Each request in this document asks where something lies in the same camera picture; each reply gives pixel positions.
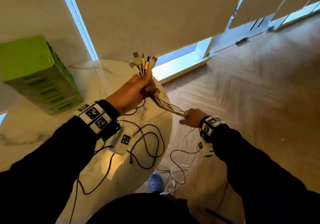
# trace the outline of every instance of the shoe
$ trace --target shoe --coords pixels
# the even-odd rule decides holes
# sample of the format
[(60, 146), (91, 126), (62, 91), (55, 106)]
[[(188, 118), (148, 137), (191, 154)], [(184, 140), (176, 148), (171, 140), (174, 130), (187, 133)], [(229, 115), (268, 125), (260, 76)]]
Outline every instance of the shoe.
[(159, 173), (153, 172), (149, 178), (149, 193), (159, 191), (164, 192), (163, 180)]

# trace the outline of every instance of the table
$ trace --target table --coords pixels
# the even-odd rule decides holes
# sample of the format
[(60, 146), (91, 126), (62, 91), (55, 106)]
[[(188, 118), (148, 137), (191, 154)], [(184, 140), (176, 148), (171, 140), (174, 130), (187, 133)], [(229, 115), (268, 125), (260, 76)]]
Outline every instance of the table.
[[(86, 103), (106, 98), (133, 75), (128, 63), (114, 60), (77, 63), (68, 66), (68, 69), (73, 75)], [(159, 97), (169, 102), (164, 88), (157, 80), (154, 79), (154, 81), (161, 91)], [(8, 110), (7, 116), (0, 127), (0, 169), (8, 169), (12, 163), (38, 148), (60, 125), (72, 117), (75, 110), (71, 109), (59, 115), (50, 116), (24, 97), (20, 97)], [(156, 125), (164, 140), (164, 149), (160, 142), (158, 153), (161, 153), (163, 150), (166, 151), (172, 130), (172, 114), (159, 108), (151, 99), (146, 99), (145, 105), (138, 109), (134, 115), (123, 116), (119, 119), (135, 122), (140, 127), (146, 124)], [(138, 130), (131, 123), (123, 122), (123, 124), (124, 127), (130, 125), (130, 127)], [(143, 128), (144, 133), (149, 131), (156, 133), (159, 139), (161, 139), (155, 127), (146, 126)], [(136, 134), (130, 143), (130, 147), (140, 137), (141, 133)], [(157, 139), (152, 134), (146, 135), (145, 138), (149, 152), (155, 154)], [(96, 150), (102, 145), (103, 142), (100, 139), (97, 142)], [(141, 165), (145, 167), (152, 165), (153, 158), (147, 154), (143, 141), (135, 146), (133, 152)], [(86, 192), (94, 189), (102, 180), (109, 167), (111, 155), (112, 152), (109, 149), (104, 149), (95, 155), (85, 169), (83, 169), (79, 179), (84, 185)], [(162, 157), (163, 155), (156, 159), (155, 165), (151, 169), (145, 170), (137, 164), (135, 159), (133, 159), (132, 164), (129, 163), (130, 154), (128, 152), (124, 155), (114, 155), (110, 172), (98, 189), (92, 194), (85, 196), (79, 186), (73, 215), (74, 222), (85, 223), (91, 214), (94, 214), (106, 203), (133, 193), (152, 174)], [(69, 201), (58, 218), (57, 223), (69, 223), (75, 199), (75, 189), (76, 184), (74, 184)]]

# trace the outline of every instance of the person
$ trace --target person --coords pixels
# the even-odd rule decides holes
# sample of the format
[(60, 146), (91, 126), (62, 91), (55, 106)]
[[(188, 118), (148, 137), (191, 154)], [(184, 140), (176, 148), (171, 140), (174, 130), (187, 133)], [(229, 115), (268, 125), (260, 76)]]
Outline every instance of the person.
[[(55, 223), (64, 209), (79, 173), (93, 157), (95, 144), (116, 132), (117, 117), (134, 109), (149, 94), (160, 91), (148, 70), (143, 78), (134, 76), (113, 95), (100, 100), (111, 121), (95, 121), (92, 128), (79, 116), (59, 127), (38, 149), (0, 173), (3, 223)], [(85, 111), (92, 116), (93, 110)], [(189, 109), (181, 124), (199, 128), (208, 115)], [(212, 128), (205, 137), (218, 158), (227, 165), (227, 179), (242, 197), (246, 223), (309, 223), (318, 221), (320, 195), (306, 189), (263, 151), (252, 146), (226, 124)], [(162, 181), (153, 174), (152, 181)], [(159, 195), (130, 194), (118, 198), (95, 213), (87, 223), (198, 223), (177, 201)]]

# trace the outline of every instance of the wooden floor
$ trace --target wooden floor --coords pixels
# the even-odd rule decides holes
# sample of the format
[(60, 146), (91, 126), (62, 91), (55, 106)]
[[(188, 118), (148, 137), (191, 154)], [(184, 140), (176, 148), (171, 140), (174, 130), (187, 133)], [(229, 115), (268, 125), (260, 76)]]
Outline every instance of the wooden floor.
[[(207, 65), (164, 88), (171, 103), (220, 116), (308, 189), (320, 193), (320, 14), (219, 51)], [(179, 125), (178, 119), (174, 116), (166, 163), (172, 149), (196, 148), (199, 133), (193, 131), (183, 141), (190, 128)], [(193, 157), (173, 155), (184, 165)], [(222, 223), (204, 208), (217, 210), (226, 175), (224, 162), (216, 156), (206, 158), (191, 168), (176, 197), (188, 199), (201, 223)], [(237, 223), (244, 220), (241, 198), (230, 186), (218, 212)]]

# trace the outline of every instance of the marble tabletop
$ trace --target marble tabletop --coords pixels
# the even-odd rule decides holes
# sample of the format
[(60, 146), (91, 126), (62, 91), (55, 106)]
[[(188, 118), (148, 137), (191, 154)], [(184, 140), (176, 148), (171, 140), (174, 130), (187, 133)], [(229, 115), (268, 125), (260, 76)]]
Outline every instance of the marble tabletop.
[[(68, 66), (68, 69), (86, 103), (106, 98), (133, 76), (128, 63), (114, 60), (78, 63)], [(154, 81), (161, 91), (159, 98), (169, 102), (164, 88), (156, 79)], [(38, 148), (59, 126), (73, 116), (75, 110), (71, 109), (56, 116), (50, 116), (24, 97), (20, 97), (11, 105), (0, 127), (0, 170), (8, 169), (11, 164)], [(164, 147), (160, 134), (155, 127), (146, 126), (143, 128), (143, 132), (154, 132), (160, 139), (158, 153), (163, 150), (166, 151), (172, 130), (172, 113), (159, 108), (148, 98), (145, 105), (139, 108), (134, 115), (122, 116), (119, 119), (135, 122), (140, 127), (147, 124), (156, 125), (164, 140)], [(138, 130), (138, 127), (131, 123), (122, 121), (122, 124), (124, 127)], [(133, 137), (129, 149), (141, 136), (141, 133), (138, 133)], [(148, 151), (155, 154), (157, 138), (153, 134), (148, 134), (145, 138)], [(96, 150), (102, 145), (102, 140), (99, 140)], [(152, 166), (154, 159), (147, 154), (143, 141), (135, 146), (133, 153), (141, 165), (146, 168)], [(109, 149), (104, 149), (96, 154), (82, 170), (79, 179), (86, 192), (94, 189), (102, 180), (108, 170), (111, 156), (112, 152)], [(145, 170), (138, 165), (135, 159), (133, 159), (132, 164), (129, 163), (130, 154), (128, 152), (124, 155), (115, 154), (110, 172), (98, 189), (85, 196), (81, 188), (78, 188), (73, 222), (85, 223), (92, 214), (106, 203), (133, 193), (156, 169), (162, 157), (156, 159), (151, 169)], [(74, 184), (69, 201), (57, 223), (69, 223), (75, 199), (75, 189), (76, 184)]]

